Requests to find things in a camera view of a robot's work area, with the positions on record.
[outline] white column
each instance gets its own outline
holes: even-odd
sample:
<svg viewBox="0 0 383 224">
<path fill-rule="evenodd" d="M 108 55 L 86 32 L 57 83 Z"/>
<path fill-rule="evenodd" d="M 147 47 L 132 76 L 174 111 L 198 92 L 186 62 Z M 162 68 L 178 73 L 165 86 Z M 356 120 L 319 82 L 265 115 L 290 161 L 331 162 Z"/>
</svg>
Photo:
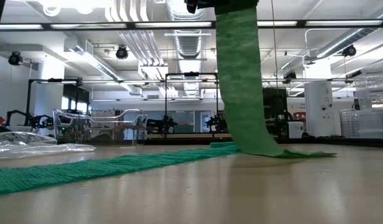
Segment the white column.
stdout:
<svg viewBox="0 0 383 224">
<path fill-rule="evenodd" d="M 305 67 L 306 78 L 331 78 L 331 64 L 328 59 Z M 305 84 L 307 107 L 307 129 L 312 136 L 331 136 L 335 131 L 333 91 L 331 82 Z"/>
<path fill-rule="evenodd" d="M 38 79 L 64 78 L 65 67 L 62 62 L 49 61 L 40 63 Z M 34 113 L 37 115 L 53 116 L 54 109 L 61 109 L 63 85 L 58 84 L 33 84 L 35 86 Z"/>
</svg>

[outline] wire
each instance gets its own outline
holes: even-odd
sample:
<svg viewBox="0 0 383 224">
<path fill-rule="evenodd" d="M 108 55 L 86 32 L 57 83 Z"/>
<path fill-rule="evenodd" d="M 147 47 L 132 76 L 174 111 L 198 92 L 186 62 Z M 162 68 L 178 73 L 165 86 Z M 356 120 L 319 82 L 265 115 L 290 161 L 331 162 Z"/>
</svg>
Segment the wire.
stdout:
<svg viewBox="0 0 383 224">
<path fill-rule="evenodd" d="M 279 94 L 279 67 L 277 66 L 277 44 L 276 44 L 276 27 L 274 23 L 274 4 L 273 0 L 272 2 L 272 18 L 273 18 L 273 37 L 274 37 L 274 60 L 275 60 L 275 66 L 276 66 L 276 88 L 277 88 L 277 94 Z"/>
</svg>

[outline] beige floor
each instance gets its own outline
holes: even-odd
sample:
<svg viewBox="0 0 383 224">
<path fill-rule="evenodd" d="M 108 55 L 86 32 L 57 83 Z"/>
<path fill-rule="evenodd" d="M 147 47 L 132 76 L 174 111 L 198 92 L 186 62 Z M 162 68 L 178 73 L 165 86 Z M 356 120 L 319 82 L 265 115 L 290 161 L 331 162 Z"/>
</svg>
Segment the beige floor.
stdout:
<svg viewBox="0 0 383 224">
<path fill-rule="evenodd" d="M 171 151 L 185 146 L 106 147 L 0 161 L 31 166 Z M 337 158 L 283 160 L 245 154 L 0 196 L 0 224 L 383 223 L 383 149 L 295 149 Z"/>
</svg>

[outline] clear plastic sheet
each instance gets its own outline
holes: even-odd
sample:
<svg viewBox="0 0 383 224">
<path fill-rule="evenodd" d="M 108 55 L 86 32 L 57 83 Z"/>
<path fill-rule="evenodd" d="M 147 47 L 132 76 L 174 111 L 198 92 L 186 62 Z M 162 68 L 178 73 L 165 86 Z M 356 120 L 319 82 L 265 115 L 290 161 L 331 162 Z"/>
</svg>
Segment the clear plastic sheet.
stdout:
<svg viewBox="0 0 383 224">
<path fill-rule="evenodd" d="M 0 159 L 43 156 L 62 152 L 91 152 L 96 148 L 82 144 L 57 145 L 54 138 L 35 133 L 0 133 Z"/>
</svg>

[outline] door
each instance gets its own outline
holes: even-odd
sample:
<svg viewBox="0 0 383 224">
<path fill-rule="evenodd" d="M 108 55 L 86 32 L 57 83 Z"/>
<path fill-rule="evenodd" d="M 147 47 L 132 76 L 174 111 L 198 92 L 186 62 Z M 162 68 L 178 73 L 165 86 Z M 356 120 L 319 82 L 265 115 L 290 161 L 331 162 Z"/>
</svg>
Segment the door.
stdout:
<svg viewBox="0 0 383 224">
<path fill-rule="evenodd" d="M 200 132 L 208 133 L 210 131 L 210 127 L 207 127 L 206 122 L 211 119 L 211 112 L 204 111 L 200 113 Z"/>
</svg>

